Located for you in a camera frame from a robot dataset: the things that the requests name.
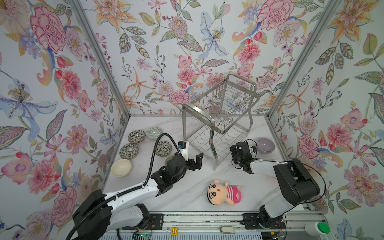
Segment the steel two-tier dish rack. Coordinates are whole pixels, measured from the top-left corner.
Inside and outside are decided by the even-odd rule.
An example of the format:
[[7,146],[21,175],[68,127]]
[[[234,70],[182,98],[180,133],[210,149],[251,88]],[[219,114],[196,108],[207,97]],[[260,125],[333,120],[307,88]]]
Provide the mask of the steel two-tier dish rack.
[[226,78],[183,103],[183,138],[217,167],[231,154],[230,146],[244,139],[253,126],[252,109],[259,102],[257,83],[238,74]]

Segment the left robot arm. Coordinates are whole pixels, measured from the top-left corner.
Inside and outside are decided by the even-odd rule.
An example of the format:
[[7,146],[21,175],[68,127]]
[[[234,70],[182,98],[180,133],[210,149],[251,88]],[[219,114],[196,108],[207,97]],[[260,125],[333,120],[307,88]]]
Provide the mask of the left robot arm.
[[71,240],[77,233],[76,240],[98,240],[107,231],[127,226],[132,218],[123,214],[124,211],[140,208],[144,200],[166,193],[187,171],[200,170],[203,157],[204,154],[200,153],[195,159],[185,160],[177,154],[143,184],[108,194],[101,190],[92,192],[73,213],[74,226],[66,239]]

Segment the light green bowl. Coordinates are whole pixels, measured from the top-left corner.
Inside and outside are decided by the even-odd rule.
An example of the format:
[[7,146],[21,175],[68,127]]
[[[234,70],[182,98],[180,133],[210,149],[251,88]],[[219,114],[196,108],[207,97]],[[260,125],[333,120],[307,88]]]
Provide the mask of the light green bowl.
[[168,162],[170,160],[172,160],[173,157],[174,157],[174,155],[171,155],[171,156],[167,157],[167,159],[165,160],[165,166],[168,164]]

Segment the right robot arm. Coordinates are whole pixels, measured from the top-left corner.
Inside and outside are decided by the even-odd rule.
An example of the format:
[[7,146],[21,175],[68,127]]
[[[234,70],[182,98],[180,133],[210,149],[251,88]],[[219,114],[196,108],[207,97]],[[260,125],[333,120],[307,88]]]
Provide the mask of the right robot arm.
[[247,142],[230,146],[234,164],[248,174],[260,174],[277,180],[279,194],[262,205],[256,218],[256,225],[268,229],[285,213],[297,205],[320,194],[320,187],[299,160],[272,161],[253,158]]

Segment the lilac purple bowl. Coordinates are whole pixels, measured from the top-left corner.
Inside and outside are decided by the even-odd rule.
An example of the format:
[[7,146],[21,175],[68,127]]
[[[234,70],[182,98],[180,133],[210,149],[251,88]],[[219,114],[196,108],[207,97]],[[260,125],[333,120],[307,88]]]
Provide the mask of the lilac purple bowl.
[[257,140],[257,150],[261,154],[271,154],[276,149],[275,143],[267,138]]

